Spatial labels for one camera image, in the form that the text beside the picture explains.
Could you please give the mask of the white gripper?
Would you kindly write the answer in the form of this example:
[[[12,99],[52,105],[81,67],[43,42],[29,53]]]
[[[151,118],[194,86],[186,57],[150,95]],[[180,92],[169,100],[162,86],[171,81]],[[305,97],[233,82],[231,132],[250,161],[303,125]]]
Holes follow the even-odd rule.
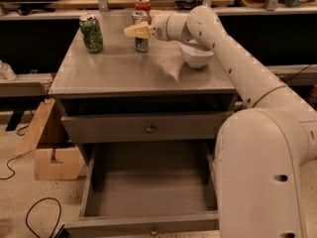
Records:
[[[151,17],[152,27],[147,22],[141,22],[125,28],[124,34],[129,38],[150,39],[154,32],[158,40],[167,41],[166,24],[169,15],[161,11],[152,11]]]

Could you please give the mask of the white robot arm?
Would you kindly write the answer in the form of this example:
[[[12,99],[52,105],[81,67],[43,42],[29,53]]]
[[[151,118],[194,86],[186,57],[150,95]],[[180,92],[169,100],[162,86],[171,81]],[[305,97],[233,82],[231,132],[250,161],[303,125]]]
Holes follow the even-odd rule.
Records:
[[[216,140],[221,238],[307,238],[300,168],[317,157],[317,112],[237,43],[211,8],[151,16],[125,35],[205,46],[246,105],[224,122]]]

